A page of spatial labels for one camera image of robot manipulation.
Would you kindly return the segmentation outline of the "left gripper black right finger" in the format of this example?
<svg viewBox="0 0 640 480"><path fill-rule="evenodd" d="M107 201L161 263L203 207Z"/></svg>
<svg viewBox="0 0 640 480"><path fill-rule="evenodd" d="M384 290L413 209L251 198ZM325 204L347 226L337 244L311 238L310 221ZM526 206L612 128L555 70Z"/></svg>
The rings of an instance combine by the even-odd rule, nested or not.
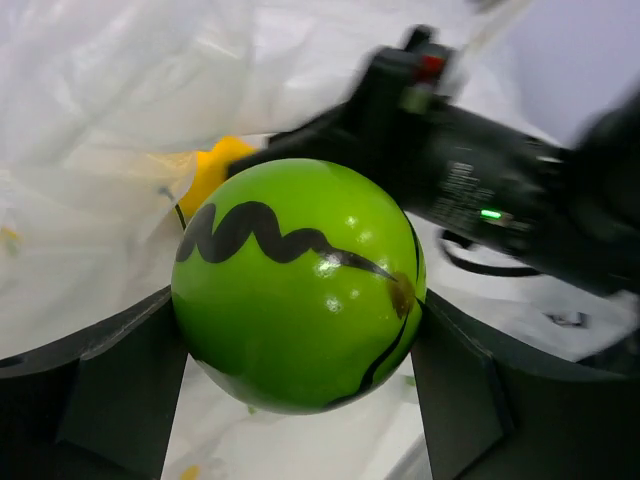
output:
<svg viewBox="0 0 640 480"><path fill-rule="evenodd" d="M638 478L638 378L532 348L433 292L412 358L434 478Z"/></svg>

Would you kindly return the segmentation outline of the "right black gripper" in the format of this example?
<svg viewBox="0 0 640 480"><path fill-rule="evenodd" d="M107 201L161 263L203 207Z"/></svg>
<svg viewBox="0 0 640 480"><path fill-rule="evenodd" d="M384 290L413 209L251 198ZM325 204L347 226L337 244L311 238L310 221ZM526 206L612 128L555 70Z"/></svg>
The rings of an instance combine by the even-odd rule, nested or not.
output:
<svg viewBox="0 0 640 480"><path fill-rule="evenodd" d="M350 97L228 172L283 158L347 166L405 210L597 295L639 289L639 98L562 148L454 105L431 28L367 59Z"/></svg>

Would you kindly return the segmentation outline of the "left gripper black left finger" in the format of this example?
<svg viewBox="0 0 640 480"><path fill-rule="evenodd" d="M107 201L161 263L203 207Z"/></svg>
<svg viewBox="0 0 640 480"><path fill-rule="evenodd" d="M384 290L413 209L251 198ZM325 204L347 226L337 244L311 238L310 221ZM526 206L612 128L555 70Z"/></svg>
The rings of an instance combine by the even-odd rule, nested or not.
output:
<svg viewBox="0 0 640 480"><path fill-rule="evenodd" d="M2 478L160 478L186 359L167 288L2 359Z"/></svg>

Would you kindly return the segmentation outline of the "green fake lime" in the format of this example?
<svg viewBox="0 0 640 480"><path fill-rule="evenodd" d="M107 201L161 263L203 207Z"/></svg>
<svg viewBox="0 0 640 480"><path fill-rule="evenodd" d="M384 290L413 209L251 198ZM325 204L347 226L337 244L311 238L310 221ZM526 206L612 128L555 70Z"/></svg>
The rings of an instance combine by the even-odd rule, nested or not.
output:
<svg viewBox="0 0 640 480"><path fill-rule="evenodd" d="M420 240L372 181L318 160L224 182L189 222L171 280L195 362L251 406L311 414L374 391L416 337Z"/></svg>

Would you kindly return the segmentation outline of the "yellow fake lemon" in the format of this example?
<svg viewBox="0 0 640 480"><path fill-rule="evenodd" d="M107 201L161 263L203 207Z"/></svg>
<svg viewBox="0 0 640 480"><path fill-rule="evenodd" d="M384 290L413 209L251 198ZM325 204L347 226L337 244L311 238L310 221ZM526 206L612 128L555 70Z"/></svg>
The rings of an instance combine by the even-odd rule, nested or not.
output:
<svg viewBox="0 0 640 480"><path fill-rule="evenodd" d="M198 151L193 182L178 202L184 216L191 218L200 205L226 180L228 167L255 150L255 147L238 137L226 136L212 150Z"/></svg>

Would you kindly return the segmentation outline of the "clear plastic bag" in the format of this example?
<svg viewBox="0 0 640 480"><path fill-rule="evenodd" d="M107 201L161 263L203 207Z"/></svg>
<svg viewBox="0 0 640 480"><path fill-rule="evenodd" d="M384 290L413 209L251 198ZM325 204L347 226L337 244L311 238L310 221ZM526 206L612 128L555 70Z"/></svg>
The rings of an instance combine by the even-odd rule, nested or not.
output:
<svg viewBox="0 0 640 480"><path fill-rule="evenodd" d="M639 98L635 1L5 1L1 361L168 289L196 154L347 100L417 26L454 105L562 148ZM429 289L528 346L639 380L639 289L597 295L408 210ZM232 399L188 355L158 479L432 475L416 376L310 416Z"/></svg>

